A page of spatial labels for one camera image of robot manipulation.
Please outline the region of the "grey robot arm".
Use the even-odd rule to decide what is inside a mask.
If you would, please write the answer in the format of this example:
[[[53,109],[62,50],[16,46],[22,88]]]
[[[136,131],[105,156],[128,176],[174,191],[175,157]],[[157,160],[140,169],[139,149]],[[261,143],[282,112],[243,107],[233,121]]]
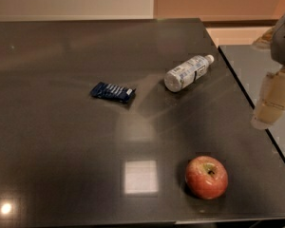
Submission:
[[[268,39],[271,58],[281,64],[281,69],[268,72],[262,81],[251,120],[252,126],[260,130],[274,125],[285,112],[285,13],[261,39]]]

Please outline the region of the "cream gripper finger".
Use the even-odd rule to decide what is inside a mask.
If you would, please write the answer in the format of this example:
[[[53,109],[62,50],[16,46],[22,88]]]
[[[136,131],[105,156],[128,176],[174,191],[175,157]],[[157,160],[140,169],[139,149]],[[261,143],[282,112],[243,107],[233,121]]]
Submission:
[[[274,125],[285,112],[285,66],[263,79],[251,124],[256,129]]]
[[[272,42],[274,29],[269,28],[260,37],[255,39],[253,46],[256,48],[269,48]]]

